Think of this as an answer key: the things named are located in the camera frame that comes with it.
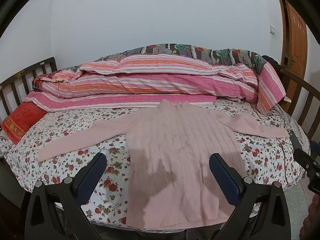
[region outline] gray floor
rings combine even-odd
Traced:
[[[299,239],[303,220],[308,215],[308,206],[312,202],[314,193],[308,190],[308,184],[309,178],[306,177],[284,193],[289,209],[292,240]]]

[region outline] light switch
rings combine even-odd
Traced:
[[[270,33],[273,34],[273,35],[275,35],[275,29],[274,29],[274,27],[272,27],[271,25],[270,25]]]

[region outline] floral quilt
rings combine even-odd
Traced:
[[[254,104],[217,99],[212,106],[204,106],[229,115],[251,114],[257,122],[268,126],[292,129],[303,150],[309,152],[309,142],[301,127],[279,105],[266,114],[260,114]],[[17,145],[13,145],[0,131],[0,148],[20,185],[32,191],[35,183],[60,183],[67,176],[75,176],[89,163],[97,152],[107,156],[108,167],[90,200],[82,206],[87,218],[102,226],[133,230],[126,226],[128,182],[130,180],[130,155],[125,135],[116,136],[95,146],[57,156],[38,163],[38,150],[52,140],[89,128],[97,119],[111,119],[136,111],[138,108],[85,109],[47,113],[30,128]],[[284,190],[295,185],[303,176],[303,169],[293,160],[289,138],[261,138],[234,132],[247,175],[256,183],[271,184],[279,181]],[[148,230],[145,232],[173,233],[179,230]]]

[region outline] pink sweater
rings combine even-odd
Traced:
[[[289,136],[283,128],[258,125],[251,115],[231,117],[163,100],[156,108],[98,120],[89,129],[59,138],[39,151],[38,161],[126,134],[132,163],[126,224],[154,229],[207,226],[227,221],[234,209],[210,172],[210,155],[220,153],[246,175],[232,131]]]

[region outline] sweater sleeve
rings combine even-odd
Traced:
[[[256,135],[265,138],[285,138],[289,137],[286,129],[281,127],[260,125],[256,118],[250,114],[238,114],[229,116],[216,110],[208,110],[215,118],[231,130],[239,133]]]
[[[97,120],[90,128],[71,133],[50,142],[39,150],[38,162],[98,144],[114,136],[125,134],[141,116],[141,110],[110,120]]]

